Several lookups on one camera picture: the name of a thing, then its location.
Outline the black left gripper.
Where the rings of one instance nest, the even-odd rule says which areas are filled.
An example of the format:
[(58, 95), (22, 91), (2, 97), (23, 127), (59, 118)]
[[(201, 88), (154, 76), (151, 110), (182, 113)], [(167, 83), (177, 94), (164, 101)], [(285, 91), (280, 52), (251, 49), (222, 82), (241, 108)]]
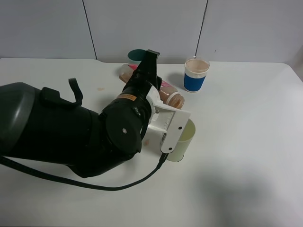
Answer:
[(160, 53), (146, 50), (144, 58), (129, 78), (124, 73), (126, 84), (122, 93), (113, 101), (116, 111), (155, 111), (163, 107), (159, 89), (162, 79), (157, 75), (157, 59)]

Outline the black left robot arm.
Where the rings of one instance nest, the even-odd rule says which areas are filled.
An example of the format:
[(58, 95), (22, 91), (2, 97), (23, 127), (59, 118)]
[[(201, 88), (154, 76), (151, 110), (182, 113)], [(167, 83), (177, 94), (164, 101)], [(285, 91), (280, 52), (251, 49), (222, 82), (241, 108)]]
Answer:
[(87, 178), (100, 175), (139, 153), (152, 108), (151, 88), (159, 89), (158, 52), (147, 50), (138, 68), (101, 113), (82, 106), (76, 79), (75, 102), (54, 89), (25, 83), (0, 88), (0, 154), (68, 166)]

